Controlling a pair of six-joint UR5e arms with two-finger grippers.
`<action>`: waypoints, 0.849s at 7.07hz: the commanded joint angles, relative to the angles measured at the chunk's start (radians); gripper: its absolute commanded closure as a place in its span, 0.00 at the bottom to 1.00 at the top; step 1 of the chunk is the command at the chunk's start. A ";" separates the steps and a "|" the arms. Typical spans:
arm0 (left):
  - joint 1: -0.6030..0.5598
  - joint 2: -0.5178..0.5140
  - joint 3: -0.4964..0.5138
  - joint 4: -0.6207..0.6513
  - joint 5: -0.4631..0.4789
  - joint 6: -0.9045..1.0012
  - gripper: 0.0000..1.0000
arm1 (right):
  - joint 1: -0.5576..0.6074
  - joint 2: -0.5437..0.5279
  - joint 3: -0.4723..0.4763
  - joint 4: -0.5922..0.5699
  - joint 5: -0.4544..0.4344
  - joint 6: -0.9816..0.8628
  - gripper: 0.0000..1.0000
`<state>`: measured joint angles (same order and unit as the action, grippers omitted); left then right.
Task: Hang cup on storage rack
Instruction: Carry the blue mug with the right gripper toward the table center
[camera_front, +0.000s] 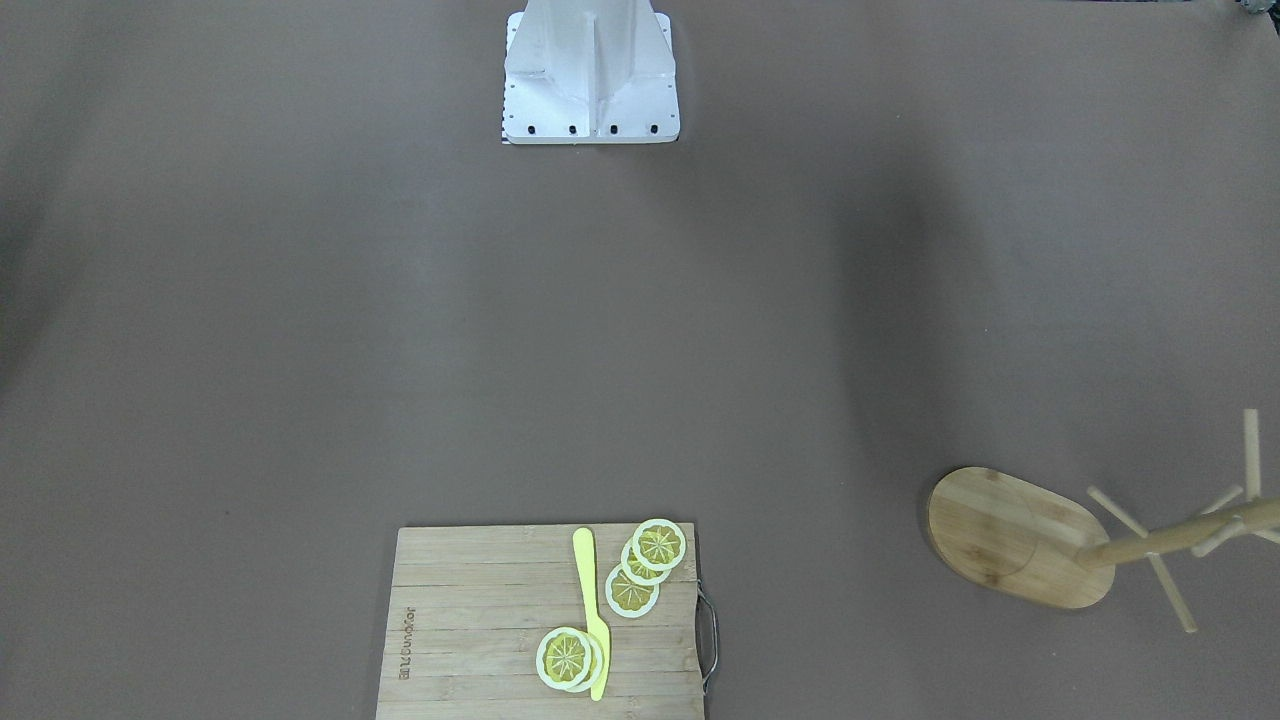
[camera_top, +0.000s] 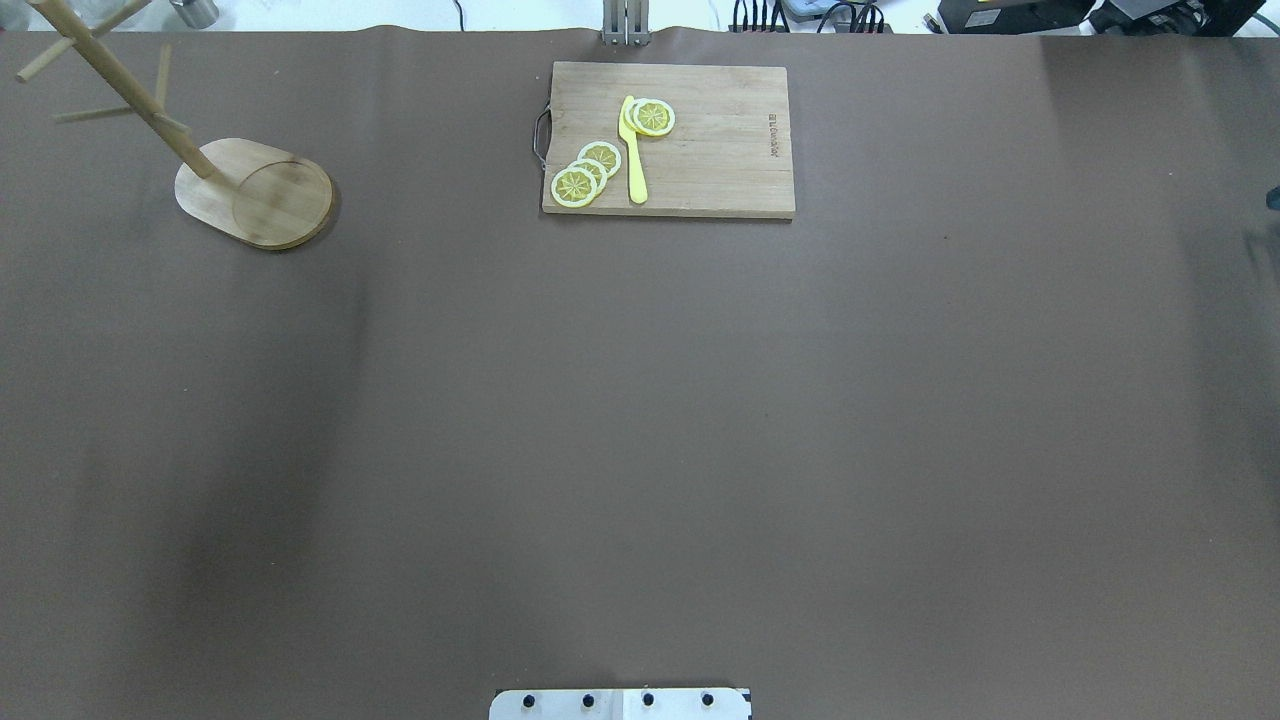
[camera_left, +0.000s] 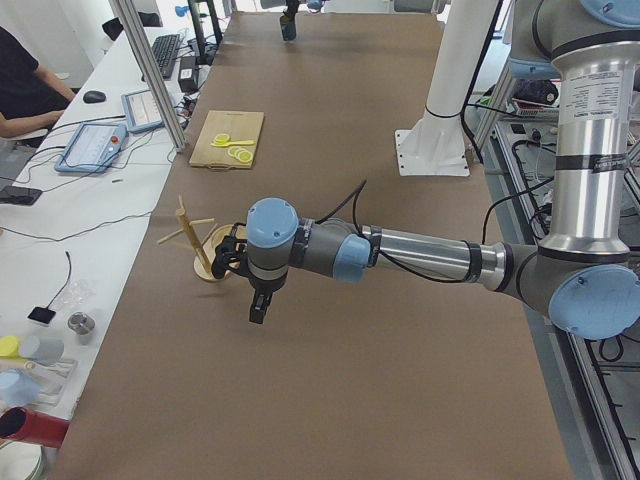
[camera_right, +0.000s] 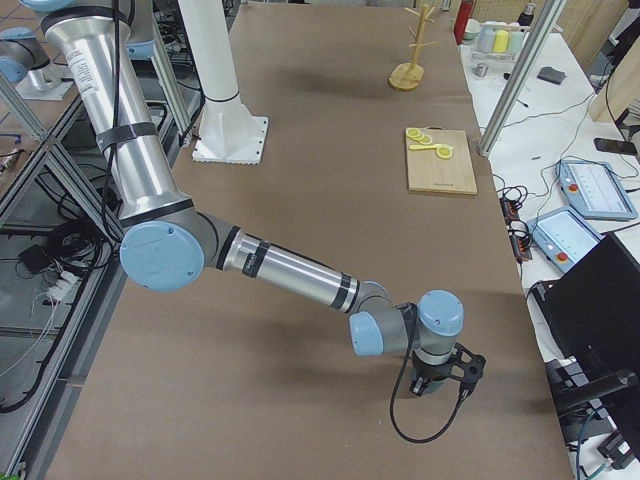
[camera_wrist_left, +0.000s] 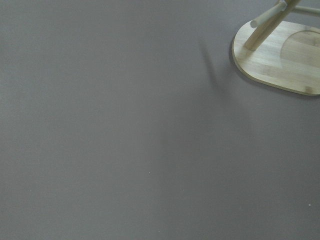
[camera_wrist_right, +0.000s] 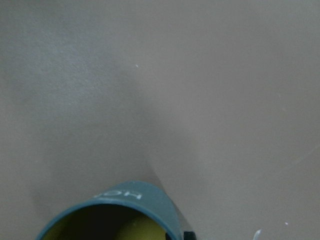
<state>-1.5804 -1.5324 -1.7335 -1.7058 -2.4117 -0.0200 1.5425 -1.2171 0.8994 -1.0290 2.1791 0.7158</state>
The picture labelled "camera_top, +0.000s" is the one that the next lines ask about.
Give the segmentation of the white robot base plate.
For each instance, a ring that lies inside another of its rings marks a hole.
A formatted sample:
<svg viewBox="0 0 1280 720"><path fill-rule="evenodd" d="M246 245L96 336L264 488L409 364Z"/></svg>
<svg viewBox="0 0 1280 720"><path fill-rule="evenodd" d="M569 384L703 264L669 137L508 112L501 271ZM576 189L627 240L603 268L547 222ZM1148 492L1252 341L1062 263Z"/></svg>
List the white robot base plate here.
<svg viewBox="0 0 1280 720"><path fill-rule="evenodd" d="M639 687L511 689L495 694L489 719L751 719L749 689Z"/></svg>

